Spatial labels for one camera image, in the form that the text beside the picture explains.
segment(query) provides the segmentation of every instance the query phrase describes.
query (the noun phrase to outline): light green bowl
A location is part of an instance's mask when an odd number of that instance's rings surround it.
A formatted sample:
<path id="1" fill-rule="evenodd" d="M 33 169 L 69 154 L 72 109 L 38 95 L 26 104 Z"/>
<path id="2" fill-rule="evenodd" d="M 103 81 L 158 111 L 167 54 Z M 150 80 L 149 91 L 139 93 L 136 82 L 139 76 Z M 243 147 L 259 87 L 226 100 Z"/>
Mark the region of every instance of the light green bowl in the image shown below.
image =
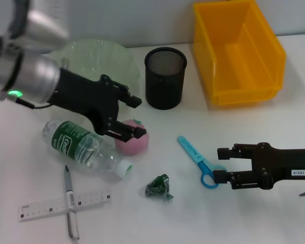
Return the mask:
<path id="1" fill-rule="evenodd" d="M 129 50 L 117 43 L 85 39 L 71 42 L 49 56 L 61 67 L 64 58 L 69 60 L 68 70 L 92 81 L 98 81 L 102 74 L 108 75 L 127 85 L 132 95 L 138 95 L 139 69 Z"/>

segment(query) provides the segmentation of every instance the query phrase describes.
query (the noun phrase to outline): table surface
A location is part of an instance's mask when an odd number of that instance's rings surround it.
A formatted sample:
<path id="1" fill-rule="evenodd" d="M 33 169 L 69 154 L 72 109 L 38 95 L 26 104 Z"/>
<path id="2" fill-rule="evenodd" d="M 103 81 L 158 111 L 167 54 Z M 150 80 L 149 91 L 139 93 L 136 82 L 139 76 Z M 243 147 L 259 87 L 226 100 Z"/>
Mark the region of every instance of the table surface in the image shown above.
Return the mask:
<path id="1" fill-rule="evenodd" d="M 236 109 L 207 105 L 190 44 L 173 46 L 188 58 L 181 104 L 168 111 L 153 109 L 144 100 L 143 75 L 144 57 L 153 47 L 131 49 L 142 73 L 143 103 L 119 119 L 142 120 L 149 149 L 131 157 L 134 169 L 123 181 L 71 169 L 75 192 L 112 191 L 109 204 L 77 214 L 80 244 L 305 243 L 305 197 L 298 196 L 305 181 L 281 181 L 269 191 L 232 190 L 229 184 L 209 190 L 176 141 L 184 135 L 211 162 L 230 171 L 250 170 L 251 161 L 220 162 L 218 147 L 269 142 L 276 148 L 305 148 L 305 35 L 279 39 L 287 52 L 284 88 L 271 101 Z M 43 126 L 57 113 L 68 114 L 0 102 L 0 243 L 71 243 L 65 216 L 17 222 L 20 205 L 64 194 L 63 167 L 72 162 L 41 138 Z M 174 199 L 145 198 L 144 186 L 164 173 Z"/>

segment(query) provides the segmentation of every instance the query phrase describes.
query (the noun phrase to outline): green crumpled wrapper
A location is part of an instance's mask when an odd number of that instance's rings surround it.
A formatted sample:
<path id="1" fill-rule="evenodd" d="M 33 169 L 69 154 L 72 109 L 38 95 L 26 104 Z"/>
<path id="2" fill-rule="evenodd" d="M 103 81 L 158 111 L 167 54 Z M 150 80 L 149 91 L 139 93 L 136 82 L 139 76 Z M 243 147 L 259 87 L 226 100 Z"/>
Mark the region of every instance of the green crumpled wrapper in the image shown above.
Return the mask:
<path id="1" fill-rule="evenodd" d="M 146 186 L 146 197 L 158 196 L 165 200 L 174 198 L 169 194 L 169 178 L 167 174 L 163 174 L 154 179 L 150 184 Z"/>

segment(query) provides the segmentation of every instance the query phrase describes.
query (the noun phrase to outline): green indicator light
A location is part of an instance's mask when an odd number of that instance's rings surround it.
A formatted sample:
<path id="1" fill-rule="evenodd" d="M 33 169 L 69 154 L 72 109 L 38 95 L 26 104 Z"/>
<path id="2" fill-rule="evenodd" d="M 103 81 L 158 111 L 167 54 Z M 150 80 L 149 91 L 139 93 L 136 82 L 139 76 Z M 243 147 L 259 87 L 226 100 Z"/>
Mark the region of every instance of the green indicator light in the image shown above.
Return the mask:
<path id="1" fill-rule="evenodd" d="M 22 93 L 18 90 L 11 90 L 10 92 L 8 92 L 8 95 L 15 96 L 18 98 L 22 97 Z"/>

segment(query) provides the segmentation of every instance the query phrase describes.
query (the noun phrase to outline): green bottle label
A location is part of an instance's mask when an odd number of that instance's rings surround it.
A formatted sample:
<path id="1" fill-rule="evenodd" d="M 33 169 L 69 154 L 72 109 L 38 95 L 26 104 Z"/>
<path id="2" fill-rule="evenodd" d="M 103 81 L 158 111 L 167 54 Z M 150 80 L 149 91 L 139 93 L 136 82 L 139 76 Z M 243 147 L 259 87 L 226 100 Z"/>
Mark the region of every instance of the green bottle label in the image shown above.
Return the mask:
<path id="1" fill-rule="evenodd" d="M 75 123 L 63 122 L 54 132 L 52 147 L 74 160 L 79 142 L 88 134 L 88 130 Z"/>

